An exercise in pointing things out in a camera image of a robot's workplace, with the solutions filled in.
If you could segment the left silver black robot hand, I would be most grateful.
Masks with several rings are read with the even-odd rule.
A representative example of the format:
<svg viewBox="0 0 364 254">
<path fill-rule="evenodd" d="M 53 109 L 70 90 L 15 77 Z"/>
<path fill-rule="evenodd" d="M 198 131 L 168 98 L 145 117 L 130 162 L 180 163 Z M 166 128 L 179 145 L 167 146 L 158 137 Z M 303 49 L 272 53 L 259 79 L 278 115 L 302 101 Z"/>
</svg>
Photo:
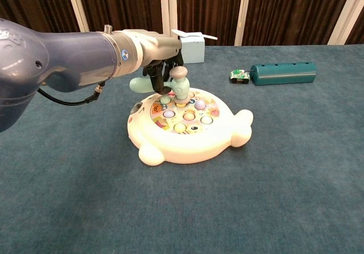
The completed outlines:
<svg viewBox="0 0 364 254">
<path fill-rule="evenodd" d="M 164 83 L 169 80 L 171 69 L 184 65 L 181 41 L 147 30 L 140 31 L 139 39 L 143 49 L 143 75 L 150 77 L 154 92 L 169 93 L 171 88 L 164 86 Z"/>
</svg>

